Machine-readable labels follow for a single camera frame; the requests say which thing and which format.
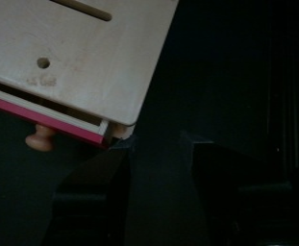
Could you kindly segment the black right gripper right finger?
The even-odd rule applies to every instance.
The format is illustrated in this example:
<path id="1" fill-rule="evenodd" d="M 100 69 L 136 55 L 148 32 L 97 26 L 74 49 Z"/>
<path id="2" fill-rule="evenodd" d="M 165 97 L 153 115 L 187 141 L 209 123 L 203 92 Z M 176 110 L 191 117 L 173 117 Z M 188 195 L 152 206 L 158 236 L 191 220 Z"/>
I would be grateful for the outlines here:
<path id="1" fill-rule="evenodd" d="M 299 246 L 299 168 L 260 162 L 188 132 L 180 146 L 209 246 Z"/>

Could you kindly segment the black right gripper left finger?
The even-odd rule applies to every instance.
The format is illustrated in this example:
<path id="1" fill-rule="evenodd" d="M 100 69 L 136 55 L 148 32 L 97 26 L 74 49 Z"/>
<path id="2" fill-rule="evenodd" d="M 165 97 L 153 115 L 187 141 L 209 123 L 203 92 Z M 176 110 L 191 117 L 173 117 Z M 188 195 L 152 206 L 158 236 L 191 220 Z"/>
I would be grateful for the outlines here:
<path id="1" fill-rule="evenodd" d="M 118 140 L 65 177 L 40 246 L 124 246 L 134 143 L 133 135 Z"/>

